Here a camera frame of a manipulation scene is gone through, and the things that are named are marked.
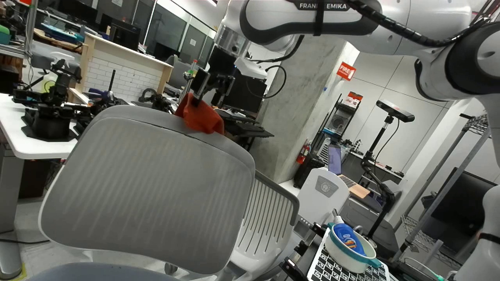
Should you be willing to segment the white franka robot arm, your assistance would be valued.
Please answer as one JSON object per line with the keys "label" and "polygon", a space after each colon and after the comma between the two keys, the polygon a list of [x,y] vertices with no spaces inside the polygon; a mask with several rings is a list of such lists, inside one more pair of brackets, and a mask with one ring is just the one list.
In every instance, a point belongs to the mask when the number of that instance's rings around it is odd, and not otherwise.
{"label": "white franka robot arm", "polygon": [[251,43],[284,56],[304,36],[334,36],[357,50],[415,59],[427,100],[477,100],[500,157],[500,18],[485,0],[227,0],[213,47],[255,75]]}

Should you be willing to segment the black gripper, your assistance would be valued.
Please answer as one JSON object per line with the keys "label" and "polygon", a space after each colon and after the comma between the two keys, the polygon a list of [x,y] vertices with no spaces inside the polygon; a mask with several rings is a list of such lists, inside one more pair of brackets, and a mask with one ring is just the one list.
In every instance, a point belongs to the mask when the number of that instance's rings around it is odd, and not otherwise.
{"label": "black gripper", "polygon": [[209,90],[215,90],[221,95],[224,95],[230,86],[235,81],[235,76],[238,70],[235,68],[234,62],[235,57],[229,54],[226,50],[220,47],[213,47],[210,51],[210,56],[207,59],[209,62],[209,78],[205,86],[188,86],[184,93],[184,101],[187,104],[198,106],[202,100],[202,95],[205,95]]}

